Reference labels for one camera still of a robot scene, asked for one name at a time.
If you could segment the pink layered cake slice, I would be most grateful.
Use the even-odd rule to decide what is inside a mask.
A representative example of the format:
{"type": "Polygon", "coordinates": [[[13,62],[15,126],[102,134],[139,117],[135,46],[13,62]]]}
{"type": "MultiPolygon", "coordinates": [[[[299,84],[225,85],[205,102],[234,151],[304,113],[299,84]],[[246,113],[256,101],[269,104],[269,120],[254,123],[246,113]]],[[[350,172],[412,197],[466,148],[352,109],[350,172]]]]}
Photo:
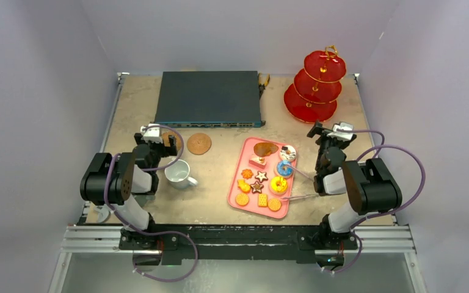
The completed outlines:
{"type": "Polygon", "coordinates": [[[263,170],[267,166],[267,160],[265,157],[253,154],[249,159],[249,164],[263,170]]]}

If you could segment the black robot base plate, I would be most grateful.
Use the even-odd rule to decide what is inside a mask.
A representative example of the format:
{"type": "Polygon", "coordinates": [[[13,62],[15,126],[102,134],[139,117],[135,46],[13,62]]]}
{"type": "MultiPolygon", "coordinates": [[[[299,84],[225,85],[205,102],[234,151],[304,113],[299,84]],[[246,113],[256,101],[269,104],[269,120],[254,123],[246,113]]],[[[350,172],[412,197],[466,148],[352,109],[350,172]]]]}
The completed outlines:
{"type": "Polygon", "coordinates": [[[163,265],[185,259],[295,261],[342,264],[343,252],[358,247],[355,236],[328,225],[151,224],[148,234],[121,229],[120,250],[154,253],[163,265]]]}

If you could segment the pink serving tray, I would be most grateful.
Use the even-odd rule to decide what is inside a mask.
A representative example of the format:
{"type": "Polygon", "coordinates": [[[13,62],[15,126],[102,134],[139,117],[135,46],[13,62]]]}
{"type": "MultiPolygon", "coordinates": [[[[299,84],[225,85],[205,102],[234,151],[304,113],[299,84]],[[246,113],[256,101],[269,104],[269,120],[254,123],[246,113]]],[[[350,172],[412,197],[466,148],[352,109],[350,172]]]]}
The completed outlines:
{"type": "Polygon", "coordinates": [[[297,148],[257,137],[245,140],[227,200],[231,207],[274,219],[288,213],[297,148]]]}

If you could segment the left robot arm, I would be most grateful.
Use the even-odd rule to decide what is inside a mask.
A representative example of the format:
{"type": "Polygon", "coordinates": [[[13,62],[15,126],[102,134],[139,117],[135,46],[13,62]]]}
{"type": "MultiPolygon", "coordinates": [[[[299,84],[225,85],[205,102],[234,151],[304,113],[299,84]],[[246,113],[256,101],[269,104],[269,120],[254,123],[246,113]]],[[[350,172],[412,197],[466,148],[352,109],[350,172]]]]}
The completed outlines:
{"type": "Polygon", "coordinates": [[[83,200],[96,206],[106,206],[134,233],[134,242],[144,250],[153,248],[157,232],[150,227],[154,220],[134,198],[154,195],[158,189],[157,171],[162,158],[182,153],[182,138],[172,132],[155,137],[135,133],[136,147],[132,151],[113,156],[96,153],[85,171],[79,191],[83,200]]]}

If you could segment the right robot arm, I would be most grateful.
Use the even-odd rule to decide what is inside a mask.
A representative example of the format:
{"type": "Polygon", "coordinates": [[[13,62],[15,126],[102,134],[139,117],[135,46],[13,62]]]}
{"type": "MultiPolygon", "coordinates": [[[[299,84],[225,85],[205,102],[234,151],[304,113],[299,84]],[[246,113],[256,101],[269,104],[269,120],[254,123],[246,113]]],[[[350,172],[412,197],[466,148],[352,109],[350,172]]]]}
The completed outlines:
{"type": "Polygon", "coordinates": [[[347,123],[335,124],[332,129],[316,121],[307,136],[318,135],[319,146],[315,163],[313,186],[320,196],[347,194],[348,201],[337,211],[324,216],[319,242],[333,248],[343,235],[368,214],[392,211],[402,204],[402,192],[389,169],[380,158],[364,163],[349,161],[344,149],[357,135],[347,123]]]}

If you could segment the red three-tier cake stand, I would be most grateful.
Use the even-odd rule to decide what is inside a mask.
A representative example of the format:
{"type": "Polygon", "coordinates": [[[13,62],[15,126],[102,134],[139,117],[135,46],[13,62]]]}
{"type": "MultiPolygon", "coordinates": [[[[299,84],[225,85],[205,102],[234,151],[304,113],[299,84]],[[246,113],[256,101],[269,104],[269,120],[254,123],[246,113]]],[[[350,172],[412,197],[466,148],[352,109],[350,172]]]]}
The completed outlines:
{"type": "Polygon", "coordinates": [[[287,111],[304,123],[329,120],[337,110],[341,80],[346,73],[346,63],[336,46],[309,53],[302,69],[284,92],[287,111]]]}

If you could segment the pink silicone metal tongs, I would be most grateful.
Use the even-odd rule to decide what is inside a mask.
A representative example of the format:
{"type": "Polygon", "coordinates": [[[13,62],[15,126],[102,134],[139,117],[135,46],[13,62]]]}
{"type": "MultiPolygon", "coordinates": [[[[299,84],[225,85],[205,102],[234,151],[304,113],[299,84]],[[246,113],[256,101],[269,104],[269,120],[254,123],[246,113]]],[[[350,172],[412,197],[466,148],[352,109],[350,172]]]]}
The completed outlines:
{"type": "Polygon", "coordinates": [[[310,192],[309,194],[298,194],[297,192],[303,191],[303,186],[307,184],[314,183],[313,178],[311,178],[308,174],[303,171],[300,171],[297,167],[294,167],[290,164],[285,165],[286,168],[290,168],[294,171],[294,185],[292,187],[291,194],[287,197],[281,197],[280,201],[290,202],[290,201],[297,201],[297,200],[305,200],[307,198],[318,197],[319,194],[316,192],[310,192]]]}

